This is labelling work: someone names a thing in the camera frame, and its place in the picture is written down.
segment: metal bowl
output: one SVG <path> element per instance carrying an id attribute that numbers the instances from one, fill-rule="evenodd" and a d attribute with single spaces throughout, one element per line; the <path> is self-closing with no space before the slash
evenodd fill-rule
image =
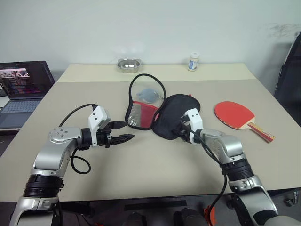
<path id="1" fill-rule="evenodd" d="M 140 65 L 140 59 L 119 59 L 117 63 L 117 67 L 124 73 L 135 73 Z"/>

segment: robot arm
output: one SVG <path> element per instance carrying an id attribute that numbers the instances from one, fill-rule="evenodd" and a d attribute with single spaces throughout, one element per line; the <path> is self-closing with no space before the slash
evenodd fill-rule
<path id="1" fill-rule="evenodd" d="M 36 156 L 24 194 L 17 202 L 9 226 L 60 225 L 62 220 L 59 217 L 62 216 L 57 212 L 57 194 L 64 186 L 63 176 L 72 152 L 97 145 L 107 148 L 134 137 L 131 134 L 112 137 L 112 129 L 127 124 L 109 121 L 108 112 L 97 106 L 88 118 L 89 128 L 58 127 L 49 132 L 46 144 Z"/>
<path id="2" fill-rule="evenodd" d="M 244 226 L 300 226 L 301 223 L 286 216 L 279 216 L 274 202 L 259 177 L 253 174 L 243 152 L 242 144 L 235 136 L 225 135 L 214 129 L 203 129 L 197 109 L 188 110 L 182 117 L 188 129 L 187 140 L 194 145 L 206 143 L 220 162 L 222 174 L 227 175 L 234 207 Z"/>

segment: beige table surface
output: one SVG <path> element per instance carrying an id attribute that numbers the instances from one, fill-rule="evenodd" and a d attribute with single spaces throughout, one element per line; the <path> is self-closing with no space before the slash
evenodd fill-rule
<path id="1" fill-rule="evenodd" d="M 202 105 L 205 128 L 240 138 L 255 174 L 267 189 L 301 186 L 301 129 L 274 97 L 256 79 L 229 81 L 166 81 L 168 96 L 192 94 Z M 32 116 L 0 158 L 0 201 L 16 201 L 23 193 L 36 154 L 48 132 L 74 108 L 97 103 L 112 120 L 124 120 L 129 82 L 58 82 L 47 93 Z M 231 100 L 251 109 L 256 122 L 276 136 L 267 144 L 250 130 L 234 130 L 214 115 L 216 103 Z M 87 127 L 91 109 L 76 112 L 66 126 Z M 104 200 L 173 195 L 217 194 L 223 184 L 219 166 L 200 146 L 181 139 L 165 140 L 151 130 L 130 127 L 113 135 L 131 133 L 125 144 L 91 148 L 79 152 L 92 166 L 88 175 L 79 175 L 69 166 L 62 201 Z M 75 163 L 84 170 L 82 162 Z"/>
<path id="2" fill-rule="evenodd" d="M 71 64 L 58 82 L 131 81 L 136 75 L 148 73 L 160 81 L 204 81 L 256 79 L 242 64 L 200 64 L 194 72 L 187 65 L 142 65 L 138 72 L 122 73 L 116 65 Z"/>

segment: white bottle cap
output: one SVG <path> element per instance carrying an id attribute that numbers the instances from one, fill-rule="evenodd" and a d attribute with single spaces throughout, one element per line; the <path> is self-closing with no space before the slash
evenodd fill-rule
<path id="1" fill-rule="evenodd" d="M 190 53 L 190 57 L 191 57 L 191 58 L 194 58 L 194 59 L 198 59 L 198 58 L 199 58 L 199 53 L 197 53 L 197 52 L 192 52 L 192 53 Z"/>

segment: red rubber paddle face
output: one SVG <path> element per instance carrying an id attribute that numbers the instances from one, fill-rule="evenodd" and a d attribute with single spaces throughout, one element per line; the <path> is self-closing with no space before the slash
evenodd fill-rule
<path id="1" fill-rule="evenodd" d="M 255 117 L 249 109 L 232 101 L 218 103 L 214 113 L 219 120 L 234 129 L 240 129 Z"/>

